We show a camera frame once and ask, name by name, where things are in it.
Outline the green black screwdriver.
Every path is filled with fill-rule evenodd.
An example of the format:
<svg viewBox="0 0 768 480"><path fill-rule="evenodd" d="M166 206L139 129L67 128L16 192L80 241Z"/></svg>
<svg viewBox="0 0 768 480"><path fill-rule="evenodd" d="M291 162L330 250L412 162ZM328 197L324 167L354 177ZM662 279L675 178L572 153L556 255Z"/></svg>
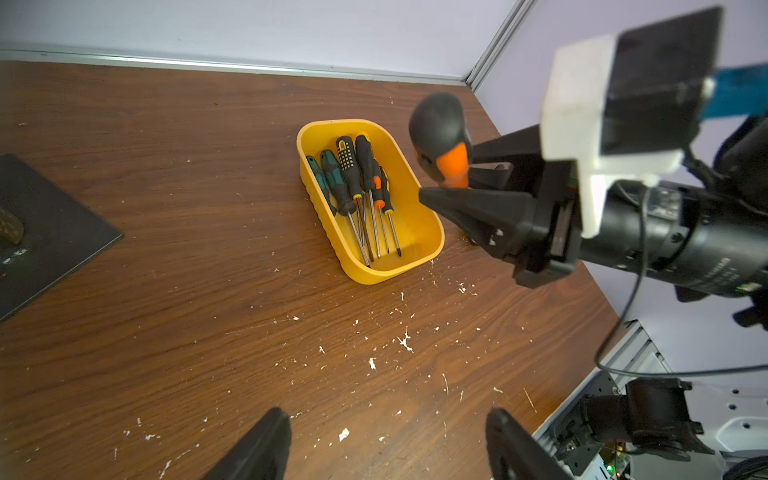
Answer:
<svg viewBox="0 0 768 480"><path fill-rule="evenodd" d="M370 267L371 264L358 229L358 222L356 221L355 217L357 213L357 207L355 206L354 201L350 196L347 183L342 176L339 161L331 150L326 149L321 153L321 164L326 182L330 189L330 193L336 200L336 209L342 216L348 219L354 233L356 243L361 252L362 260L367 267Z"/></svg>
<svg viewBox="0 0 768 480"><path fill-rule="evenodd" d="M313 173L313 176L314 176L316 182L318 183L318 186L319 186L320 190L323 193L323 196L325 198L326 204L328 205L328 207L329 207L329 209L331 211L331 214L333 216L335 216L336 213L337 213L337 210L336 210L336 207L332 204L332 201L331 201L331 192L330 192L330 188L328 186L328 183L326 181L324 170L320 166L320 163L313 156L307 156L306 160L307 160L307 162L308 162L308 164L310 166L310 169L311 169L311 171Z"/></svg>

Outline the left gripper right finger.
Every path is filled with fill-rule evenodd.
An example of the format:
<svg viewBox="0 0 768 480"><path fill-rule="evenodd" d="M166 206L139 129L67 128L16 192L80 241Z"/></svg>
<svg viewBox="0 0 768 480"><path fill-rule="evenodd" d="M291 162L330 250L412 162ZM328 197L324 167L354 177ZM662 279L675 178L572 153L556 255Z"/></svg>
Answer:
<svg viewBox="0 0 768 480"><path fill-rule="evenodd" d="M495 480L571 479L506 410L490 410L486 418L485 435L489 465Z"/></svg>

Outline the large orange black screwdriver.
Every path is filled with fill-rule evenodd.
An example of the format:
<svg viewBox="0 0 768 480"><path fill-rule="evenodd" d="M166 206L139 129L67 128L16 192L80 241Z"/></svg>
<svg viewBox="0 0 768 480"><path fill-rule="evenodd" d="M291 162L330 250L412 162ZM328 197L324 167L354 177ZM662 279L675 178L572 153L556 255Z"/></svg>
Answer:
<svg viewBox="0 0 768 480"><path fill-rule="evenodd" d="M455 95L425 97L413 110L408 131L417 162L432 180L446 188L469 187L472 143Z"/></svg>

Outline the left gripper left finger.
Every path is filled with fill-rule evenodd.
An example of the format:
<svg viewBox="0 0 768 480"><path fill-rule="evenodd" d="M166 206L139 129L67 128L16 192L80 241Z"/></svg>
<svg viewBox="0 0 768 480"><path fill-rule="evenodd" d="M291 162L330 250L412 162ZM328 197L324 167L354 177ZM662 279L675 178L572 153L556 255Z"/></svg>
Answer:
<svg viewBox="0 0 768 480"><path fill-rule="evenodd" d="M204 476L205 480L281 480L285 476L292 431L290 417L271 408Z"/></svg>

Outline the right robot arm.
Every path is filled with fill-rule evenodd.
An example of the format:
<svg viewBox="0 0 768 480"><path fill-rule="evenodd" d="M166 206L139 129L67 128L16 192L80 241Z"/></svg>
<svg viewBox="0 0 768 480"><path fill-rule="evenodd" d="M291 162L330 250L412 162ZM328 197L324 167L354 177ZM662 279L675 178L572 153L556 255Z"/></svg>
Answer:
<svg viewBox="0 0 768 480"><path fill-rule="evenodd" d="M481 143L475 155L467 187L424 188L419 199L510 263L517 284L544 286L585 261L671 284L683 303L749 298L735 322L766 324L765 117L748 118L728 137L713 167L696 166L700 186L616 182L592 238L581 235L572 164L542 159L537 126Z"/></svg>

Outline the black yellow grip screwdriver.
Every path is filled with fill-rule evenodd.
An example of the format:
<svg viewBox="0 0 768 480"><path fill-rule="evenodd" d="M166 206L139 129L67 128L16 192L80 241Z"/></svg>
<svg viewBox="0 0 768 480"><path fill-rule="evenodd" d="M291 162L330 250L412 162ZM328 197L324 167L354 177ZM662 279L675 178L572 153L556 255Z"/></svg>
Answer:
<svg viewBox="0 0 768 480"><path fill-rule="evenodd" d="M392 232L392 238L395 242L397 254L399 257L401 257L402 250L400 248L400 243L397 237L397 231L394 224L394 217L393 217L394 208L392 206L392 201L391 201L389 180L383 167L380 168L380 173L381 173L381 183L382 183L382 196L384 201L383 213L389 221L390 229Z"/></svg>

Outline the small orange black screwdriver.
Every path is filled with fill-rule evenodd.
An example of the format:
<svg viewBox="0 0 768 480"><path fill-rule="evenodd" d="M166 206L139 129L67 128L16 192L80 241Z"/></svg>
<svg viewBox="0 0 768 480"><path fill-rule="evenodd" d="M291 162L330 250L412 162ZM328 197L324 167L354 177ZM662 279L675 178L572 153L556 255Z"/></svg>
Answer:
<svg viewBox="0 0 768 480"><path fill-rule="evenodd" d="M374 200L374 208L375 211L378 213L379 217L379 223L381 225L382 229L382 238L385 243L385 248L387 253L390 253L390 247L389 242L386 236L386 231L384 230L384 217L383 217L383 209L385 206L385 201L383 198L383 183L382 183L382 175L381 175L381 168L376 160L373 161L373 181L374 181L374 189L373 189L373 200Z"/></svg>

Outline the black handled long screwdriver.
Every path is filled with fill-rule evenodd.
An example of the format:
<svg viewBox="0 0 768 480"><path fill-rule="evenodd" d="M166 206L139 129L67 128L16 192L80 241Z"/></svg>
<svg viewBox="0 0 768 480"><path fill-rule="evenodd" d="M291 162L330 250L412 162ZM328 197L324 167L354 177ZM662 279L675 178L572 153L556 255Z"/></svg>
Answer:
<svg viewBox="0 0 768 480"><path fill-rule="evenodd" d="M376 225L375 215L374 215L374 200L373 200L373 191L375 187L374 179L373 179L374 177L373 150L372 150L370 141L365 135L358 135L356 137L355 147L356 147L357 160L362 171L363 187L364 187L364 190L367 192L369 217L371 219L371 224L373 226L373 231L374 231L373 240L375 245L376 258L379 258L381 253L380 253L380 244L379 244L379 238L378 238L378 227Z"/></svg>

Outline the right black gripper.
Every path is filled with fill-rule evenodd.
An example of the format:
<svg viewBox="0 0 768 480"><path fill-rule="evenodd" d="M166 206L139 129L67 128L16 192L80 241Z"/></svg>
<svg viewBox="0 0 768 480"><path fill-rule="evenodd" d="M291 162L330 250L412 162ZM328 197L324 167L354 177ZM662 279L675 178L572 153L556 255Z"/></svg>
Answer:
<svg viewBox="0 0 768 480"><path fill-rule="evenodd" d="M472 153L469 186L475 189L422 188L421 204L490 256L518 256L513 278L521 286L535 289L569 276L581 246L576 162L543 163L538 125L474 144ZM535 198L525 193L535 187Z"/></svg>

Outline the black yellow thin screwdriver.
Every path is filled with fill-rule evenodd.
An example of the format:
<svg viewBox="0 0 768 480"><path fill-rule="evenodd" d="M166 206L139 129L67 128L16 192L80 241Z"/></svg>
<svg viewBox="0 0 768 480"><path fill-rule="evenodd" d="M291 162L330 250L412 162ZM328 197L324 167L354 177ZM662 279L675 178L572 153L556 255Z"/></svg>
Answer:
<svg viewBox="0 0 768 480"><path fill-rule="evenodd" d="M367 238L367 229L364 218L361 169L356 159L352 139L349 136L338 137L336 140L336 149L343 178L357 209L359 237L362 244L364 261L367 266L370 266L372 262L372 251Z"/></svg>

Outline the yellow plastic storage box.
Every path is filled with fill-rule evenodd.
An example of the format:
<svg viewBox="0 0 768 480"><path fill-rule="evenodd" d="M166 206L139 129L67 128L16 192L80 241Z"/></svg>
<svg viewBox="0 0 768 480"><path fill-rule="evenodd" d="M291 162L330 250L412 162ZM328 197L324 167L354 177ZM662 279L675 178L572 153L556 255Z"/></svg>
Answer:
<svg viewBox="0 0 768 480"><path fill-rule="evenodd" d="M332 147L343 134L364 134L372 141L376 160L384 167L394 200L393 223L401 245L401 255L383 253L372 267L364 265L354 244L353 229L339 214L333 215L306 157ZM363 119L310 122L296 138L301 157L301 180L318 219L347 276L363 285L375 285L427 263L441 252L445 234L437 215L418 201L420 183L394 137L380 125Z"/></svg>

